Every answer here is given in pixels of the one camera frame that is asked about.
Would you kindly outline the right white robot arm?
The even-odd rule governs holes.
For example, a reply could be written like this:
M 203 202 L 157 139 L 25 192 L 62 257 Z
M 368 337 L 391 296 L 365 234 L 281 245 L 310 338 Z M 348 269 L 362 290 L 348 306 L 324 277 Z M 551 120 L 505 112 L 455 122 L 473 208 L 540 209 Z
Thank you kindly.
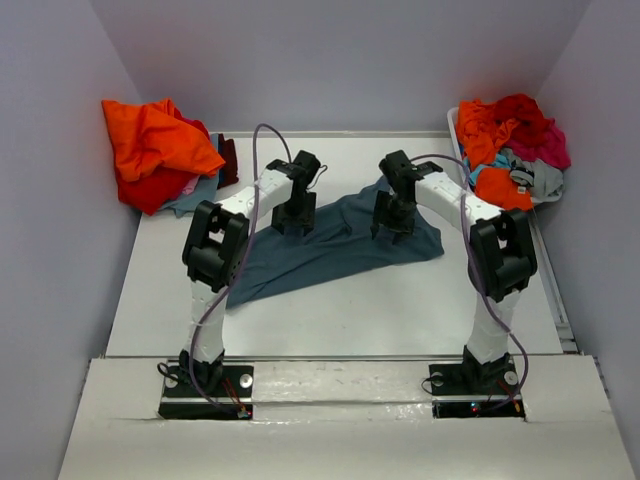
M 389 189 L 377 194 L 371 233 L 386 229 L 399 242 L 410 237 L 418 207 L 438 214 L 463 237 L 467 270 L 476 292 L 471 335 L 458 363 L 434 365 L 427 377 L 438 396 L 486 395 L 499 383 L 515 394 L 525 380 L 509 353 L 521 343 L 512 330 L 515 306 L 537 271 L 529 220 L 519 208 L 505 210 L 457 184 L 437 154 L 411 160 L 398 150 L 379 163 Z

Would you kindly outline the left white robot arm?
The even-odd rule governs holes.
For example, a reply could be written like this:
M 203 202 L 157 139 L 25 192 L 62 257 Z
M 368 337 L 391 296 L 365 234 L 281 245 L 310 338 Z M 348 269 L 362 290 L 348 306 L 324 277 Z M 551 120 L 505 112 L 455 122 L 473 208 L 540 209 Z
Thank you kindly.
M 241 275 L 258 221 L 269 214 L 271 227 L 278 233 L 309 234 L 316 194 L 308 187 L 320 168 L 314 154 L 301 150 L 291 162 L 270 162 L 254 185 L 196 207 L 182 253 L 191 281 L 192 326 L 179 355 L 179 368 L 198 394 L 211 395 L 220 386 L 229 288 Z

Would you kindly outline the blue-grey t shirt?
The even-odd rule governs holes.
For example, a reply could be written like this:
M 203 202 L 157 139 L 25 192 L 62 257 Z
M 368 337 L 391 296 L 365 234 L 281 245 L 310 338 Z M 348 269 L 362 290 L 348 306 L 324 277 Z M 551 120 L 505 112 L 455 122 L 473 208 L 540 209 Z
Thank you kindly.
M 390 187 L 384 178 L 358 193 L 316 210 L 314 229 L 285 234 L 269 227 L 254 236 L 249 259 L 227 308 L 292 292 L 387 266 L 430 261 L 444 255 L 440 230 L 416 214 L 413 234 L 393 242 L 394 234 L 370 227 L 377 194 Z

